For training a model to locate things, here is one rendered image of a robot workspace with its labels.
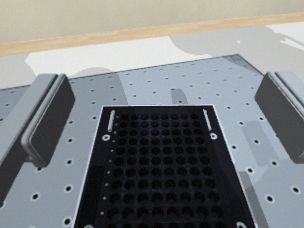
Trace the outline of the black well plate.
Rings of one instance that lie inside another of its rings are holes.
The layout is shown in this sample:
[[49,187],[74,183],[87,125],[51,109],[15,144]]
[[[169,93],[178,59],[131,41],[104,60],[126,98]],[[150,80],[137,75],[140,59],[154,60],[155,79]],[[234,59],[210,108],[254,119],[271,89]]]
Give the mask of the black well plate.
[[202,107],[115,109],[95,228],[238,228]]

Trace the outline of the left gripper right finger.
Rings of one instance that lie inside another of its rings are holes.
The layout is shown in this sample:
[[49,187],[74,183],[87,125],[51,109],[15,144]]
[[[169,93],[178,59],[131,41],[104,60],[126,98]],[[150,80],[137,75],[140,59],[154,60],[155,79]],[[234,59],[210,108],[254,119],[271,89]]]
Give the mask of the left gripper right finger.
[[304,164],[304,82],[294,72],[267,72],[254,98],[290,159]]

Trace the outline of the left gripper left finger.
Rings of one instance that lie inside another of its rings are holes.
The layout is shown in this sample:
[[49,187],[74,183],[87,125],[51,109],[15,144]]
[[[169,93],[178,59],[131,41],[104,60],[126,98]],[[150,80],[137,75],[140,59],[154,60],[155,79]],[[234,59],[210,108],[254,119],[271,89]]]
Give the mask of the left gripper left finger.
[[49,165],[75,103],[66,74],[39,74],[0,126],[0,208],[23,163]]

